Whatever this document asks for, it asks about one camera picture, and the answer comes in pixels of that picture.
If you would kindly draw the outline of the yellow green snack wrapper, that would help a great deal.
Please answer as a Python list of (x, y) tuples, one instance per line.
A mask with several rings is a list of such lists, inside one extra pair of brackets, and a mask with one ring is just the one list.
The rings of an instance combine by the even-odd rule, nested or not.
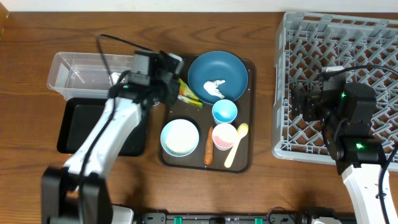
[(200, 99), (191, 91), (191, 89), (188, 87), (188, 85), (181, 79), (179, 79), (180, 82), (180, 88), (179, 88), (179, 94), (178, 94), (178, 99), (188, 103), (193, 106), (197, 106), (199, 108), (202, 108), (203, 103), (200, 101)]

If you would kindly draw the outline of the light blue cup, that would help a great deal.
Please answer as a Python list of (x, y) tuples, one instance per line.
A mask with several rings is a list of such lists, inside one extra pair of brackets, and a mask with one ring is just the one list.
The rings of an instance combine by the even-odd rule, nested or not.
[(212, 107), (212, 115), (216, 124), (231, 124), (238, 115), (238, 108), (230, 100), (218, 100)]

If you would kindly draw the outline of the pink cup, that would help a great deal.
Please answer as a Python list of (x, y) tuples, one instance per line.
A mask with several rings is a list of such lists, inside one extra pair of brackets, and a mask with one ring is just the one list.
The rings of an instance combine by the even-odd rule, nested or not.
[(221, 151), (227, 151), (234, 146), (238, 138), (236, 128), (228, 123), (218, 124), (212, 133), (212, 140), (216, 148)]

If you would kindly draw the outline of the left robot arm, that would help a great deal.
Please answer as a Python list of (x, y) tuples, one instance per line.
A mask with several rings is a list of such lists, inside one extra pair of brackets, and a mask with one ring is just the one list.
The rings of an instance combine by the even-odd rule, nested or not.
[(153, 104), (175, 104), (183, 65), (175, 54), (135, 51), (131, 69), (109, 89), (103, 113), (79, 150), (61, 169), (44, 172), (42, 223), (133, 223), (133, 209), (111, 203), (106, 179)]

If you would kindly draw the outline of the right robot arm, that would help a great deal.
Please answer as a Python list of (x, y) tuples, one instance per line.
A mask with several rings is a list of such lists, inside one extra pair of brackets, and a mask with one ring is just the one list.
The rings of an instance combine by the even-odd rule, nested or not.
[(322, 90), (292, 92), (292, 114), (319, 121), (322, 138), (351, 198), (358, 223), (397, 223), (380, 140), (371, 135), (376, 92), (362, 83), (332, 84)]

